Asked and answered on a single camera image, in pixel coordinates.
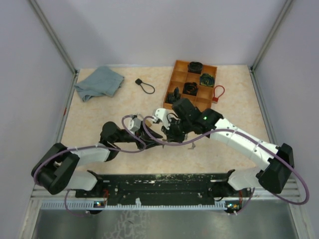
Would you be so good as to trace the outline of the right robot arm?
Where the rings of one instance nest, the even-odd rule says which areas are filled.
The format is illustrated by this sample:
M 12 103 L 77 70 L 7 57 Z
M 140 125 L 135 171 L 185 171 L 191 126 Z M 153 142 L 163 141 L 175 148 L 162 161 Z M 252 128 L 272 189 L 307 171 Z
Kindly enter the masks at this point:
M 168 142 L 181 143 L 185 136 L 194 132 L 203 135 L 213 131 L 208 138 L 222 142 L 242 153 L 255 163 L 255 167 L 234 170 L 222 185 L 223 193 L 234 197 L 245 188 L 263 187 L 280 194 L 287 183 L 291 168 L 294 167 L 293 149 L 286 143 L 277 146 L 260 140 L 241 130 L 212 109 L 200 111 L 189 99 L 180 99 L 172 106 L 177 118 L 169 115 L 167 109 L 154 111 L 154 117 L 162 122 L 162 132 Z

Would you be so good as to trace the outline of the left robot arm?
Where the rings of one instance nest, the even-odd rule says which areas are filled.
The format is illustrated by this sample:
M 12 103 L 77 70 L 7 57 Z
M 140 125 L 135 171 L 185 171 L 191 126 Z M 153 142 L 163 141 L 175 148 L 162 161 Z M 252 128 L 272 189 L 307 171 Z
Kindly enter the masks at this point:
M 128 153 L 117 147 L 117 142 L 134 143 L 135 153 L 159 146 L 161 135 L 143 126 L 138 118 L 130 120 L 130 126 L 119 128 L 109 121 L 102 127 L 100 141 L 91 146 L 68 148 L 62 143 L 56 143 L 46 152 L 31 171 L 36 185 L 45 188 L 51 195 L 56 195 L 65 189 L 84 190 L 94 198 L 104 191 L 98 177 L 91 172 L 77 172 L 76 168 L 92 162 L 107 162 L 113 160 L 119 152 Z

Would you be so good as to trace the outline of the brass padlock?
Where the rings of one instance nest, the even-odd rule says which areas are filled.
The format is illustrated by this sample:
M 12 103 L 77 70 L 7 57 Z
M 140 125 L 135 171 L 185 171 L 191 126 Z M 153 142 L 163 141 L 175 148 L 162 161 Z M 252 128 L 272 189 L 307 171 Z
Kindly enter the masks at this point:
M 152 126 L 152 123 L 149 121 L 149 120 L 145 120 L 145 124 L 147 127 L 151 127 Z

